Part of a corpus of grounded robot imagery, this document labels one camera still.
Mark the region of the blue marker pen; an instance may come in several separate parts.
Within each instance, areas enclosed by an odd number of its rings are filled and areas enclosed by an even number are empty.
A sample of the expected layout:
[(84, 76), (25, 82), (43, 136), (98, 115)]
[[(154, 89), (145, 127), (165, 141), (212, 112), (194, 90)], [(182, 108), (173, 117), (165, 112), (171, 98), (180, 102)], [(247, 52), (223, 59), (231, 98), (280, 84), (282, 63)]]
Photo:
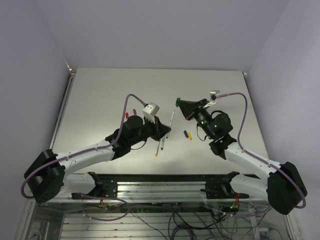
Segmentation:
[(161, 144), (160, 144), (160, 149), (161, 149), (161, 150), (164, 149), (165, 140), (166, 140), (166, 137), (164, 136), (164, 137), (161, 139)]

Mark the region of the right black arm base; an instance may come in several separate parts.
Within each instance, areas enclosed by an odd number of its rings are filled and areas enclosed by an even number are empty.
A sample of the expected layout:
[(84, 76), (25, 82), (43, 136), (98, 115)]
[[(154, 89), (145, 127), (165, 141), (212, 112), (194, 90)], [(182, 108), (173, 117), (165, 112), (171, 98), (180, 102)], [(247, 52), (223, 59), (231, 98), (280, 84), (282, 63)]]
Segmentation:
[(208, 176), (204, 187), (200, 191), (205, 193), (207, 199), (236, 199), (239, 194), (231, 187), (231, 181), (239, 175), (239, 172), (232, 171), (225, 175)]

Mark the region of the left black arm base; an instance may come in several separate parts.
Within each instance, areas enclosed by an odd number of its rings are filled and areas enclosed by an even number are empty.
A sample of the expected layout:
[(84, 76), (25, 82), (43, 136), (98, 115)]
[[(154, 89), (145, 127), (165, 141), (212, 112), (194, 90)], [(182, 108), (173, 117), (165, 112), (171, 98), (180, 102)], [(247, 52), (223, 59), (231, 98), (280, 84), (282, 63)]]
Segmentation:
[(80, 182), (80, 190), (71, 193), (73, 200), (103, 200), (115, 199), (118, 193), (118, 184), (111, 178), (103, 178), (95, 172), (82, 174), (84, 180)]

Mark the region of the green marker pen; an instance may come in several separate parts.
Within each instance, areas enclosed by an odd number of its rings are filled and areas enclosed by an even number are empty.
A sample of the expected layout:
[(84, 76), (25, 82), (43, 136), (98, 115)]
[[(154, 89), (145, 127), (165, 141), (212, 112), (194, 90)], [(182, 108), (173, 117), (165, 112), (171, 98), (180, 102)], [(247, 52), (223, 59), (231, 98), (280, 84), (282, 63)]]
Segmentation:
[[(175, 115), (175, 110), (173, 110), (172, 112), (172, 115), (171, 115), (171, 118), (170, 118), (170, 121), (169, 121), (169, 128), (171, 129), (172, 128), (172, 124), (173, 124), (173, 120), (174, 120), (174, 115)], [(166, 134), (166, 139), (169, 138), (169, 135), (170, 135), (170, 131)]]

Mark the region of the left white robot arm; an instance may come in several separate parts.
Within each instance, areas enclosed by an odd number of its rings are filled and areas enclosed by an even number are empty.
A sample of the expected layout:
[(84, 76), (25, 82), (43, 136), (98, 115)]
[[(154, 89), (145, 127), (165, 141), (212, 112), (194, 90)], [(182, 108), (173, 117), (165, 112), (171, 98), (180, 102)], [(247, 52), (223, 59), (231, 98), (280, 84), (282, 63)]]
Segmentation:
[(91, 165), (121, 158), (140, 142), (160, 141), (170, 131), (157, 116), (154, 121), (130, 116), (113, 134), (85, 149), (67, 153), (42, 151), (24, 173), (22, 185), (29, 187), (31, 199), (38, 204), (45, 203), (62, 192), (68, 176)]

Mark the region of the green pen cap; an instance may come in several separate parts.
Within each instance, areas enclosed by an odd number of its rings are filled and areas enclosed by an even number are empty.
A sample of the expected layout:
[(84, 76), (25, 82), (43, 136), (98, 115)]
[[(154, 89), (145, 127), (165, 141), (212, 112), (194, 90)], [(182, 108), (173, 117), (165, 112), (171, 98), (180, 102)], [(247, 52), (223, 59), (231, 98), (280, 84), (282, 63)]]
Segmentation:
[(176, 99), (176, 102), (175, 102), (175, 106), (176, 107), (179, 107), (179, 102), (180, 102), (181, 98), (180, 97), (177, 97)]

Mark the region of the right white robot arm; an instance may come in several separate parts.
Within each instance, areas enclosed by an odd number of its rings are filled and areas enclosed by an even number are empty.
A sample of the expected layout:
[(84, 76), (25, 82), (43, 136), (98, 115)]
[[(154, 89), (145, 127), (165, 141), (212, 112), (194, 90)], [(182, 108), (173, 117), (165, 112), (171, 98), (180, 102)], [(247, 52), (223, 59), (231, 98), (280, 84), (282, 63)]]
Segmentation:
[(210, 139), (210, 149), (224, 160), (252, 171), (249, 177), (233, 171), (224, 178), (220, 192), (226, 198), (235, 194), (247, 194), (264, 201), (282, 215), (288, 215), (299, 204), (305, 204), (308, 194), (296, 166), (287, 161), (279, 163), (246, 150), (239, 138), (230, 135), (233, 126), (227, 113), (216, 110), (214, 116), (208, 112), (211, 103), (200, 101), (176, 100), (176, 106), (187, 121), (196, 120), (206, 137)]

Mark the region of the yellow marker pen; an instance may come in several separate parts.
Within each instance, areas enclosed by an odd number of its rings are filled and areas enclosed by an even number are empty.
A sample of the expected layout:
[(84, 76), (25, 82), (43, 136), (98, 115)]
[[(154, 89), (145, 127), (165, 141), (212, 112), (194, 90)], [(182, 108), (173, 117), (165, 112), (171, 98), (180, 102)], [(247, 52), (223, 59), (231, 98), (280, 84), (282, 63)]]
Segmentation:
[(156, 151), (155, 151), (155, 156), (156, 157), (158, 156), (160, 145), (161, 145), (161, 140), (158, 141), (157, 146), (156, 146)]

